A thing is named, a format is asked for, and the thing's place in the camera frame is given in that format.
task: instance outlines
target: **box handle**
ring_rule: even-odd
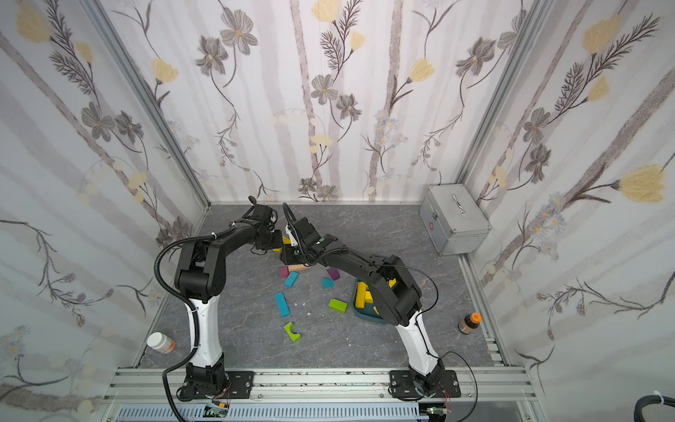
[[[462,208],[462,205],[460,204],[460,201],[457,201],[457,196],[455,196],[455,194],[452,194],[452,198],[455,200],[455,203],[457,204],[457,208],[460,209],[462,214],[465,214],[464,208]]]

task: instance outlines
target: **green block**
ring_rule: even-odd
[[[293,330],[293,323],[289,322],[283,327],[284,330],[286,330],[286,333],[288,334],[289,337],[291,337],[291,340],[293,340],[293,343],[297,342],[300,339],[300,334],[295,334],[291,332]]]
[[[338,299],[331,299],[331,302],[328,304],[330,309],[333,309],[335,312],[346,313],[347,304]]]

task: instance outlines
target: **silver metal box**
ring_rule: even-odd
[[[492,229],[463,184],[430,186],[420,217],[438,255],[473,252]]]

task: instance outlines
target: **wall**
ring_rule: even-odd
[[[103,0],[214,201],[454,180],[532,1]]]
[[[203,208],[78,2],[6,1],[0,28],[0,419],[86,421]]]
[[[467,183],[494,227],[472,261],[553,422],[675,394],[674,13],[554,3]]]

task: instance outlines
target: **mounting plate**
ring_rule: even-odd
[[[233,398],[249,398],[251,393],[251,388],[253,388],[253,376],[255,375],[254,371],[228,371],[226,376],[231,383],[227,394],[223,395],[220,400],[225,400],[229,397],[230,400]],[[210,394],[209,397],[206,394],[198,391],[198,387],[194,384],[186,382],[187,385],[179,388],[177,391],[178,400],[182,402],[194,400],[195,398],[210,398],[213,395]]]
[[[445,388],[450,398],[462,396],[455,371],[446,370],[443,372],[440,384]],[[410,371],[390,371],[389,385],[391,386],[391,392],[395,397],[418,398],[420,396],[412,383],[412,374]],[[445,399],[445,397],[446,395],[443,393],[443,389],[439,389],[434,395],[430,396],[430,398],[443,399]]]

